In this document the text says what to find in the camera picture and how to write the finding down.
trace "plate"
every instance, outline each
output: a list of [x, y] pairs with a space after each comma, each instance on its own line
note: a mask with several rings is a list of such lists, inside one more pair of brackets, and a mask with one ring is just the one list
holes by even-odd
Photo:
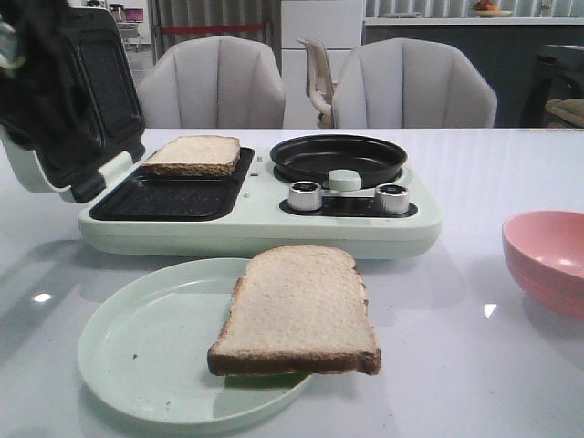
[[497, 16], [510, 16], [513, 11], [473, 11], [477, 16], [481, 18], [494, 18]]
[[291, 403], [309, 375], [219, 377], [207, 368], [247, 262], [197, 260], [120, 289], [81, 334], [78, 364], [89, 388], [132, 417], [197, 432], [242, 427]]

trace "table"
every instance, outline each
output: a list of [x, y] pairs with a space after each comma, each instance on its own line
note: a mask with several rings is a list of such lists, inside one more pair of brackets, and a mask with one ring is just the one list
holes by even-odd
[[[250, 147], [314, 133], [147, 130], [143, 143], [153, 151], [196, 132], [235, 135]], [[520, 290], [500, 235], [513, 214], [584, 210], [584, 131], [352, 132], [408, 152], [443, 208], [443, 232], [414, 259], [358, 262], [383, 353], [380, 375], [315, 376], [282, 412], [220, 436], [582, 436], [584, 322]], [[0, 435], [174, 436], [93, 396], [77, 345], [106, 298], [188, 259], [92, 249], [78, 231], [83, 207], [26, 192], [2, 153], [0, 204]]]

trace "sandwich maker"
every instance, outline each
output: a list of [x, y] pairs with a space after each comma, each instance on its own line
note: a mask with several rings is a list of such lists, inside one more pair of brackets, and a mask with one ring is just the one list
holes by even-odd
[[392, 259], [421, 255], [437, 239], [439, 206], [406, 152], [384, 140], [320, 134], [243, 144], [227, 176], [143, 172], [144, 122], [113, 17], [74, 8], [58, 34], [68, 66], [59, 85], [74, 90], [78, 120], [61, 110], [68, 129], [33, 130], [22, 114], [5, 111], [0, 140], [28, 190], [86, 205], [79, 227], [99, 250], [249, 257], [281, 245], [328, 245]]

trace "nonstick plate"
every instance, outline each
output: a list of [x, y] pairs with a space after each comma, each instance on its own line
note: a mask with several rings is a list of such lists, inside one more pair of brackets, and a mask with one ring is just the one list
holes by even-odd
[[357, 172], [362, 187], [393, 180], [407, 160], [406, 152], [394, 143], [348, 134], [324, 134], [283, 141], [270, 152], [276, 171], [289, 181], [326, 183], [329, 172]]

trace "pink bowl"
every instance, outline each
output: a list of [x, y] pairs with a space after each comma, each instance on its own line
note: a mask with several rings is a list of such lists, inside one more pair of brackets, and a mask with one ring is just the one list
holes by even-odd
[[511, 275], [543, 305], [584, 319], [584, 214], [530, 212], [503, 225]]

